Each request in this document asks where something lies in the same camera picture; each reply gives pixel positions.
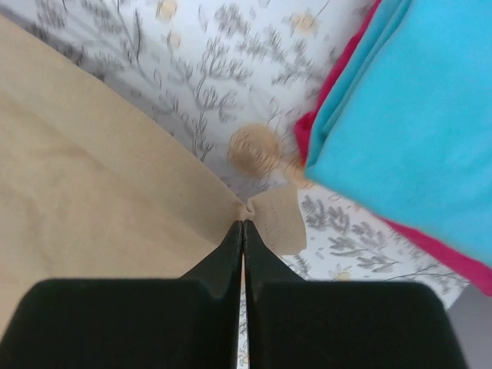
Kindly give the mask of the beige t shirt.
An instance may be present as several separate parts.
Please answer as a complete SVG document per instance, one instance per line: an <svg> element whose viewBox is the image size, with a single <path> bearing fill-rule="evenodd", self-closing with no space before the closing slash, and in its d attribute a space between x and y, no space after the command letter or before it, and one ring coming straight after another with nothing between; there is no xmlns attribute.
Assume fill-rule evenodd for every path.
<svg viewBox="0 0 492 369"><path fill-rule="evenodd" d="M1 324L49 278L176 278L254 222L306 246L293 185L248 203L98 79L1 20Z"/></svg>

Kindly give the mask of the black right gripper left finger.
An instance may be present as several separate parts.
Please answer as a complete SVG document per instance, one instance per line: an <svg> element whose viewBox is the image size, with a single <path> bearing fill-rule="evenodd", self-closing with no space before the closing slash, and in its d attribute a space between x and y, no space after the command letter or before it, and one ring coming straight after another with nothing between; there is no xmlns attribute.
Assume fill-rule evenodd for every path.
<svg viewBox="0 0 492 369"><path fill-rule="evenodd" d="M48 279L20 300L3 368L233 368L244 225L176 279Z"/></svg>

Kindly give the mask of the folded turquoise t shirt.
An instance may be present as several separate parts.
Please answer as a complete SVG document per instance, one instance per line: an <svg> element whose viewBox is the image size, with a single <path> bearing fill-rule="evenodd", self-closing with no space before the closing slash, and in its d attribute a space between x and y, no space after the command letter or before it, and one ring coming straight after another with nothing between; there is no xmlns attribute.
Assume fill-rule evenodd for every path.
<svg viewBox="0 0 492 369"><path fill-rule="evenodd" d="M413 1L332 119L305 174L491 263L491 3Z"/></svg>

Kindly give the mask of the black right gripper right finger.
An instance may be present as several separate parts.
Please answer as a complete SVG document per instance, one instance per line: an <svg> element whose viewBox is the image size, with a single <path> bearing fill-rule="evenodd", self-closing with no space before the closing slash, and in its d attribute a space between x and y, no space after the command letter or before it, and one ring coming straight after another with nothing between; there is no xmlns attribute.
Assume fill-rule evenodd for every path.
<svg viewBox="0 0 492 369"><path fill-rule="evenodd" d="M252 368L464 368L440 299L415 282L306 281L244 223Z"/></svg>

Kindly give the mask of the floral patterned table mat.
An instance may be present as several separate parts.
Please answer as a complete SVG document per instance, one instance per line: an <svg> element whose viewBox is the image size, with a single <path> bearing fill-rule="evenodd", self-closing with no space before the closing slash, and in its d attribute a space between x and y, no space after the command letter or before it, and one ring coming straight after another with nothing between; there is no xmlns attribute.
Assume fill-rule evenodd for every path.
<svg viewBox="0 0 492 369"><path fill-rule="evenodd" d="M348 213L308 194L292 131L368 1L3 1L1 20L98 79L178 141L243 203L296 187L309 234L352 230ZM238 341L248 337L241 257ZM447 307L464 280L430 259L419 275Z"/></svg>

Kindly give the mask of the folded magenta t shirt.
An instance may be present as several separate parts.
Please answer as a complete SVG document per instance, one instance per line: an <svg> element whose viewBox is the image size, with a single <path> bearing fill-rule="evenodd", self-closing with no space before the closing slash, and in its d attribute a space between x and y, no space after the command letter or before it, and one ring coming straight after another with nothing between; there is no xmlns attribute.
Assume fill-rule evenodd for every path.
<svg viewBox="0 0 492 369"><path fill-rule="evenodd" d="M313 127L323 126L328 119L334 117L336 109L341 107L343 98L347 97L349 87L362 72L363 64L369 60L369 54L374 52L377 43L383 40L385 31L392 33L390 26L399 24L409 4L409 1L375 1L369 5L358 30L344 46L344 50L327 75L318 93L315 108L302 116L294 125L294 135L302 161L306 161L311 150L314 149ZM378 220L411 241L418 249L466 278L486 295L491 295L490 267L416 229L381 217Z"/></svg>

